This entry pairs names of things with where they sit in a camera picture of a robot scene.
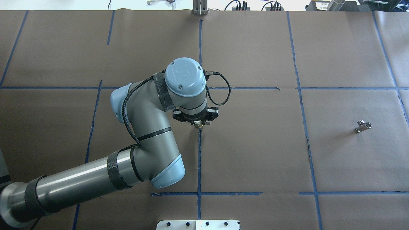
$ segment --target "black band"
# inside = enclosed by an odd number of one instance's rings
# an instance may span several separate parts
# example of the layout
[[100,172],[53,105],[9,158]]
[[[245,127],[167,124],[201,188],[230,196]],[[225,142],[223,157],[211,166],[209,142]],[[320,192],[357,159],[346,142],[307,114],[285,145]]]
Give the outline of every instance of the black band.
[[0,184],[7,183],[9,181],[11,181],[10,175],[0,177]]
[[111,153],[106,161],[109,180],[117,190],[132,188],[132,186],[125,183],[124,178],[119,174],[118,153],[119,151]]
[[139,180],[140,182],[145,182],[145,181],[142,179],[141,175],[139,175],[138,170],[136,169],[135,157],[133,156],[133,150],[134,150],[134,148],[132,148],[132,149],[130,150],[130,163],[132,164],[133,172],[135,173],[136,178],[138,178],[138,180]]
[[168,86],[165,82],[165,77],[163,75],[163,71],[154,74],[153,81],[155,82],[157,95],[159,97],[160,103],[163,106],[165,112],[171,111],[175,109],[175,105],[173,104],[172,98],[169,95]]
[[193,110],[193,109],[197,109],[197,108],[201,107],[205,101],[206,101],[206,98],[202,101],[202,103],[199,106],[196,106],[195,108],[183,108],[181,106],[179,106],[179,107],[182,108],[182,109],[185,109],[185,110]]
[[40,205],[40,201],[38,200],[38,196],[37,196],[37,184],[44,177],[46,177],[46,176],[40,176],[39,178],[28,182],[26,190],[24,192],[24,202],[25,202],[27,208],[36,217],[45,216],[45,215],[48,215],[48,214],[51,214],[51,213],[59,212],[59,210],[54,210],[54,211],[49,211],[48,210],[48,211],[46,211]]
[[154,137],[154,136],[157,136],[157,135],[162,134],[162,133],[166,133],[166,132],[171,131],[171,130],[172,130],[171,127],[167,127],[167,128],[158,130],[158,131],[156,131],[156,132],[153,132],[153,133],[146,134],[146,135],[143,135],[143,136],[141,136],[141,137],[138,137],[138,140],[140,140],[140,141],[141,141],[141,140],[146,140],[146,139],[148,139],[148,138],[152,138],[152,137]]

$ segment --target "light blue joint cap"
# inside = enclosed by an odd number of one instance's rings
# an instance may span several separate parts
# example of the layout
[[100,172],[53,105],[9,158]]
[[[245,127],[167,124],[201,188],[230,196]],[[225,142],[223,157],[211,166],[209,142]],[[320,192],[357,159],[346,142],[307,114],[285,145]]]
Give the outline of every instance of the light blue joint cap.
[[178,58],[168,65],[165,82],[172,92],[182,97],[197,96],[206,87],[202,67],[187,57]]
[[174,183],[180,181],[185,174],[184,165],[182,161],[182,155],[179,156],[160,172],[156,177],[151,180],[153,187],[160,189],[167,186],[171,186]]
[[[124,103],[125,97],[128,95],[129,87],[132,83],[129,83],[126,86],[122,86],[119,89],[114,90],[111,93],[111,107],[115,113],[115,117],[119,120],[120,123],[124,123],[124,119],[122,118],[122,104]],[[126,120],[129,123],[128,115],[125,114]]]

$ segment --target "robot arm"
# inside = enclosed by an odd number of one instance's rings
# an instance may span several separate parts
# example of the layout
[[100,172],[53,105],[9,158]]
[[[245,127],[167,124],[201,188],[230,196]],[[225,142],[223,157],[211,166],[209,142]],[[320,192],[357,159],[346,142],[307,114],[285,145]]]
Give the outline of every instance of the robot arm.
[[115,90],[113,111],[120,122],[125,118],[132,124],[139,144],[29,183],[8,185],[0,195],[2,220],[23,228],[40,216],[144,181],[161,188],[181,180],[185,169],[166,112],[173,110],[175,119],[197,128],[218,116],[217,107],[207,107],[204,73],[195,60],[179,58],[146,83]]

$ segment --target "label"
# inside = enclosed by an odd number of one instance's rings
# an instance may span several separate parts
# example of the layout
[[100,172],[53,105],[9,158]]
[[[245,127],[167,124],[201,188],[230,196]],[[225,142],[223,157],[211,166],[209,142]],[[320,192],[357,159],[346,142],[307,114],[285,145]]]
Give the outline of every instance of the label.
[[328,4],[329,2],[316,2],[315,3],[318,10],[326,10],[326,11],[328,11]]

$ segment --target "black cable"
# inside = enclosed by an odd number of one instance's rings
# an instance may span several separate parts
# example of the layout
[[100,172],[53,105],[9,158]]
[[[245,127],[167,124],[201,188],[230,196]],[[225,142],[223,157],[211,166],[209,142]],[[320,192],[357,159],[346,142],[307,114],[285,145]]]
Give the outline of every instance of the black cable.
[[264,7],[265,7],[267,4],[270,4],[270,5],[271,5],[270,9],[272,9],[272,8],[273,8],[273,4],[272,4],[271,2],[267,2],[267,3],[266,3],[266,4],[264,4],[264,6],[261,8],[261,11],[263,11],[263,10],[264,10]]
[[33,223],[33,225],[31,226],[30,230],[34,230],[34,228],[36,227],[36,225],[38,224],[38,222],[40,221],[41,217],[37,218],[36,221]]
[[224,102],[222,102],[222,103],[219,104],[219,103],[216,103],[216,102],[213,101],[212,97],[210,96],[209,88],[207,87],[207,84],[206,84],[206,92],[207,92],[207,95],[209,96],[210,101],[211,101],[213,104],[215,104],[215,105],[222,106],[222,105],[226,104],[226,102],[227,102],[227,101],[229,100],[229,98],[230,98],[231,86],[230,86],[229,82],[227,81],[227,79],[223,76],[223,74],[221,74],[221,73],[219,73],[219,72],[213,72],[212,75],[219,75],[220,77],[222,77],[223,80],[227,83],[227,86],[229,87],[229,94],[227,95],[226,100],[225,100]]
[[236,4],[238,3],[238,8],[241,8],[241,3],[240,3],[240,1],[239,0],[233,0],[233,1],[231,1],[231,2],[229,2],[229,4],[227,4],[227,6],[226,6],[226,8],[225,8],[225,10],[228,8],[228,6],[231,4],[231,3],[233,3],[233,2],[236,2]]
[[146,82],[152,80],[153,77],[149,77],[146,80],[144,80],[143,82],[141,82],[139,85],[137,85],[135,88],[133,88],[131,91],[129,91],[128,95],[125,97],[124,102],[122,103],[122,118],[124,120],[124,124],[126,127],[126,130],[128,130],[129,135],[136,141],[136,143],[138,144],[138,146],[141,145],[141,142],[139,142],[138,138],[135,136],[135,134],[132,132],[131,128],[129,127],[128,124],[128,119],[126,118],[126,103],[128,102],[128,99],[131,97],[131,95],[142,85],[144,85]]

